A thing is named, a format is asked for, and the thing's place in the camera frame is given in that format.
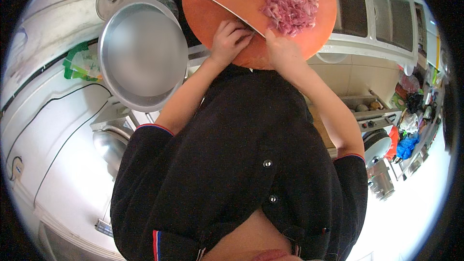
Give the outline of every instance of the hand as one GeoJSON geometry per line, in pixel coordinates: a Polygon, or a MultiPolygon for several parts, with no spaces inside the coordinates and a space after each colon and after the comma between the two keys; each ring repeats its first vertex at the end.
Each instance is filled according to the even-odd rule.
{"type": "Polygon", "coordinates": [[[289,69],[300,67],[302,63],[306,65],[297,43],[285,37],[276,37],[270,29],[266,31],[265,36],[269,63],[277,72],[282,74],[289,69]]]}
{"type": "Polygon", "coordinates": [[[240,22],[224,20],[217,28],[210,58],[225,68],[252,40],[253,32],[245,29],[240,22]]]}

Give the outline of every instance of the sliced pork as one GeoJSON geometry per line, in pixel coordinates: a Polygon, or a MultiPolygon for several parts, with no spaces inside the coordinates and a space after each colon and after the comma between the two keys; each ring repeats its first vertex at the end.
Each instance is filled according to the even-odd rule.
{"type": "Polygon", "coordinates": [[[319,0],[265,0],[259,9],[272,21],[269,28],[276,28],[283,35],[296,36],[304,28],[316,26],[319,0]]]}

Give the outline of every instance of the round cutting board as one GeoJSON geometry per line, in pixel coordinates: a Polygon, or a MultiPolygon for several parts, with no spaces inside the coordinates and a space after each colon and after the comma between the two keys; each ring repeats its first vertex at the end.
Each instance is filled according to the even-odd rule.
{"type": "MultiPolygon", "coordinates": [[[[239,15],[243,20],[265,33],[270,18],[258,10],[264,5],[264,0],[216,0],[239,15]]],[[[335,25],[337,14],[336,0],[319,0],[316,13],[316,26],[306,28],[295,37],[286,36],[296,42],[303,57],[309,59],[316,54],[327,42],[335,25]]],[[[234,14],[212,0],[182,0],[185,18],[195,36],[208,49],[211,49],[212,39],[220,22],[226,19],[235,20],[234,14]]],[[[276,36],[282,36],[273,29],[276,36]]],[[[233,61],[234,64],[252,69],[267,69],[268,58],[265,39],[256,34],[246,47],[233,61]]]]}

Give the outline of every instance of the green plastic bag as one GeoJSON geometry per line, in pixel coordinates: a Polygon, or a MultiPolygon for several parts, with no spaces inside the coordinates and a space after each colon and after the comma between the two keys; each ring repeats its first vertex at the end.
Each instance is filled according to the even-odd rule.
{"type": "Polygon", "coordinates": [[[87,81],[101,81],[103,76],[98,64],[96,45],[87,45],[87,42],[80,43],[69,50],[68,55],[63,61],[65,67],[65,78],[81,78],[87,81]]]}

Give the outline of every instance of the knife blade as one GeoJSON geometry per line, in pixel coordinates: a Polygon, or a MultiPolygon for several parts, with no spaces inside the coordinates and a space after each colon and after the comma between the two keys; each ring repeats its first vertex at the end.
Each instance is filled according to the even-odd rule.
{"type": "Polygon", "coordinates": [[[257,30],[256,28],[254,28],[252,25],[250,25],[246,20],[244,20],[243,18],[241,18],[238,14],[236,14],[235,12],[233,12],[232,10],[228,9],[227,7],[223,6],[221,3],[217,2],[216,0],[212,0],[213,2],[219,4],[220,6],[222,6],[223,8],[225,8],[227,11],[229,11],[230,13],[232,13],[233,15],[235,15],[236,17],[238,17],[243,23],[245,23],[247,26],[251,27],[254,31],[256,31],[257,33],[259,33],[262,37],[266,38],[261,32],[259,32],[259,30],[257,30]]]}

